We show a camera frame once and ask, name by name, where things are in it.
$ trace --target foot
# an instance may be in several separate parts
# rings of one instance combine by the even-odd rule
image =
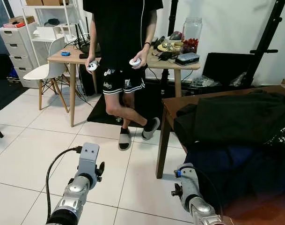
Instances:
[[[142,138],[144,140],[150,140],[153,137],[154,132],[160,126],[159,118],[153,118],[147,121],[147,124],[143,128]]]
[[[123,129],[120,130],[120,136],[119,136],[119,142],[118,142],[118,148],[121,151],[126,151],[131,146],[131,135],[129,129]]]

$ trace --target black shorts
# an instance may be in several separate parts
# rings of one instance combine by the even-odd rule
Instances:
[[[103,75],[103,93],[105,95],[132,93],[145,88],[145,71],[145,68],[124,71],[108,69]]]

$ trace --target white controller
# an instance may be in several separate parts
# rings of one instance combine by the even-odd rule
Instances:
[[[89,63],[87,69],[91,72],[95,71],[97,69],[97,66],[98,66],[99,62],[98,61],[92,61]]]
[[[141,63],[141,59],[137,59],[135,62],[133,59],[130,60],[130,65],[133,67],[139,66],[140,63]]]

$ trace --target hand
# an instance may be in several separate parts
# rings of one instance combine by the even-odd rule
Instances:
[[[146,61],[147,61],[147,55],[148,55],[148,50],[149,48],[145,47],[143,48],[139,53],[137,53],[137,55],[133,58],[134,62],[137,59],[141,59],[141,63],[136,66],[136,67],[132,67],[133,69],[139,69],[141,67],[145,67],[146,66]]]
[[[89,74],[91,74],[91,75],[92,75],[92,72],[89,71],[89,70],[87,69],[87,67],[88,67],[88,65],[90,64],[90,62],[92,62],[92,61],[94,61],[94,60],[95,60],[95,56],[94,56],[94,55],[89,55],[88,58],[87,58],[87,60],[86,60],[86,63],[85,63],[86,71],[87,71]]]

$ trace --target white tile floor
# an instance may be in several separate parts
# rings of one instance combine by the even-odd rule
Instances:
[[[69,105],[69,90],[63,95]],[[174,134],[168,144],[163,179],[155,178],[160,132],[144,141],[140,128],[130,128],[132,147],[119,151],[119,126],[86,122],[100,95],[88,105],[76,99],[75,127],[58,96],[48,90],[38,110],[38,90],[29,89],[0,111],[0,224],[33,225],[46,220],[45,175],[51,161],[63,150],[85,142],[100,145],[98,164],[105,162],[103,180],[89,192],[79,225],[187,225],[193,223],[177,197],[170,192],[173,170],[185,153]],[[55,207],[74,176],[79,155],[65,154],[53,167],[51,203]]]

